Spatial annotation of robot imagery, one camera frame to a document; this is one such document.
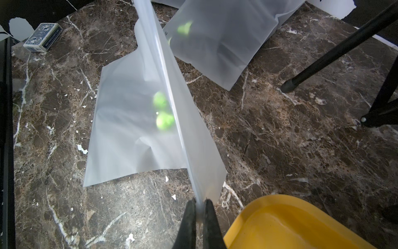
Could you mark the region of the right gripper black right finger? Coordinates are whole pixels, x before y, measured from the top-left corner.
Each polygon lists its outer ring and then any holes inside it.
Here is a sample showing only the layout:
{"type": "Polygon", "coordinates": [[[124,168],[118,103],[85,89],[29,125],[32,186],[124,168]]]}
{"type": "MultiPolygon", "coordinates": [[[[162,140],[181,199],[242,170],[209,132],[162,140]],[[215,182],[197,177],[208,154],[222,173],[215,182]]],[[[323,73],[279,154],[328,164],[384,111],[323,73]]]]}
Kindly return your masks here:
{"type": "Polygon", "coordinates": [[[203,248],[227,249],[223,240],[214,205],[210,199],[205,200],[203,221],[203,248]]]}

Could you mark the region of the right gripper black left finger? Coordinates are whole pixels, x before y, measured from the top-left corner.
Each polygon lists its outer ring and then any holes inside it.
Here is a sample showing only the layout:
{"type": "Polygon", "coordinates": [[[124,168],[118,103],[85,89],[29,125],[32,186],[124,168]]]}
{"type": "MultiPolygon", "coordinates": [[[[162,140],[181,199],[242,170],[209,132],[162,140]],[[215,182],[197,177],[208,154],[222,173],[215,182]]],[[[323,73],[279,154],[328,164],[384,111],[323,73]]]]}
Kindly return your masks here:
{"type": "Polygon", "coordinates": [[[187,202],[183,218],[172,249],[195,249],[197,208],[195,199],[187,202]]]}

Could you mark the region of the stack of clear zip-top bags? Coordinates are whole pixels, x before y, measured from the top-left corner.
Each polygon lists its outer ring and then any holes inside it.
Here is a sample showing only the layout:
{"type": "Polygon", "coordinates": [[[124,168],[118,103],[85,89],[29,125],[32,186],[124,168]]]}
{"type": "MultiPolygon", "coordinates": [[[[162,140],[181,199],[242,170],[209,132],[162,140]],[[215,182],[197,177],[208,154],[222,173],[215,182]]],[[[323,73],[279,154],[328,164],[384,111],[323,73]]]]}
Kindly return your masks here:
{"type": "Polygon", "coordinates": [[[135,1],[137,49],[102,68],[84,186],[127,175],[186,168],[198,205],[220,198],[227,171],[195,105],[150,1],[135,1]],[[156,126],[153,96],[163,92],[175,117],[156,126]]]}

